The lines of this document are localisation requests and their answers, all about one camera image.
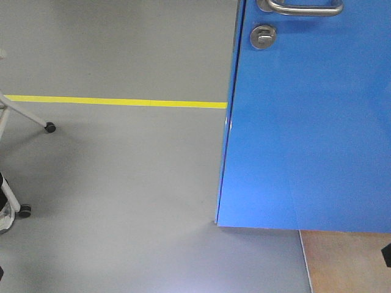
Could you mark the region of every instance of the yellow floor line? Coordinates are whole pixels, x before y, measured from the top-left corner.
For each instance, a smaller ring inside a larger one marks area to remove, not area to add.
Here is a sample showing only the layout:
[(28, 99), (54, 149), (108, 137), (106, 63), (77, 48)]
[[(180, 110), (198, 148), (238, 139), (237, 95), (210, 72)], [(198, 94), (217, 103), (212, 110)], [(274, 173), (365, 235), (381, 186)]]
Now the yellow floor line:
[(8, 99), (18, 102), (38, 103), (75, 103), (124, 106), (153, 106), (153, 107), (189, 107), (226, 109), (227, 103), (198, 102), (198, 101), (155, 101), (150, 99), (106, 99), (106, 98), (77, 98), (73, 96), (21, 96), (5, 95)]

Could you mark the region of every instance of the caster wheel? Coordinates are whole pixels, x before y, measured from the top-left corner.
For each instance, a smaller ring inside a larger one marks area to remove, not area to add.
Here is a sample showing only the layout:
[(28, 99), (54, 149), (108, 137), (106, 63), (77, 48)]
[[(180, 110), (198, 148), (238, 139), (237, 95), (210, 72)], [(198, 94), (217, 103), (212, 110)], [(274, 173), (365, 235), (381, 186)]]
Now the caster wheel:
[(20, 206), (20, 211), (18, 213), (19, 217), (21, 218), (28, 218), (31, 216), (31, 205), (29, 204), (22, 204)]
[(45, 129), (48, 133), (52, 133), (56, 131), (56, 125), (54, 125), (52, 122), (47, 122)]

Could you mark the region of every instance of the orange floor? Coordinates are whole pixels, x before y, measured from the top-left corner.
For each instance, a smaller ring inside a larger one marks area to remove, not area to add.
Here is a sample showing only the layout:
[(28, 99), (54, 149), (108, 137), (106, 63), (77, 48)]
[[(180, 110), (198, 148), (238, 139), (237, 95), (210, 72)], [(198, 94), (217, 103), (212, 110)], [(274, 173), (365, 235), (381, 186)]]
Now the orange floor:
[(313, 293), (390, 293), (391, 234), (301, 231)]

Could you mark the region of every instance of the white chair leg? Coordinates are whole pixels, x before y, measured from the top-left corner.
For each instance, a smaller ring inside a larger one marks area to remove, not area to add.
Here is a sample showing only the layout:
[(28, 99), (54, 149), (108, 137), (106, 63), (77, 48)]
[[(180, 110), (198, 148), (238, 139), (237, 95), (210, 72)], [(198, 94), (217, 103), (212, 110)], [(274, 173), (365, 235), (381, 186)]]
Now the white chair leg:
[(5, 110), (8, 108), (8, 109), (11, 109), (11, 110), (18, 112), (19, 114), (25, 116), (26, 118), (30, 119), (31, 121), (36, 122), (39, 125), (43, 126), (46, 129), (46, 131), (48, 131), (48, 132), (54, 132), (56, 130), (56, 127), (53, 123), (46, 122), (44, 119), (27, 111), (26, 109), (20, 107), (19, 105), (17, 105), (17, 103), (6, 98), (1, 91), (0, 91), (0, 103), (4, 105)]
[(5, 197), (7, 197), (8, 202), (10, 203), (11, 207), (15, 210), (15, 212), (19, 212), (20, 211), (19, 201), (16, 199), (16, 196), (13, 194), (10, 186), (8, 185), (4, 177), (2, 178), (1, 190), (3, 191)]

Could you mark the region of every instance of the door handle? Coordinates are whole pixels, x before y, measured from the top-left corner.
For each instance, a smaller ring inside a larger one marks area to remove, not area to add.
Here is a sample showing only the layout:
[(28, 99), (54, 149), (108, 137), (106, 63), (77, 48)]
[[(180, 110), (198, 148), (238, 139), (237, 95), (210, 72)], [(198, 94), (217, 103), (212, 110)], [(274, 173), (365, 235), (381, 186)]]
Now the door handle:
[(330, 6), (288, 5), (284, 0), (257, 0), (262, 11), (296, 16), (336, 16), (343, 10), (342, 0), (332, 0)]

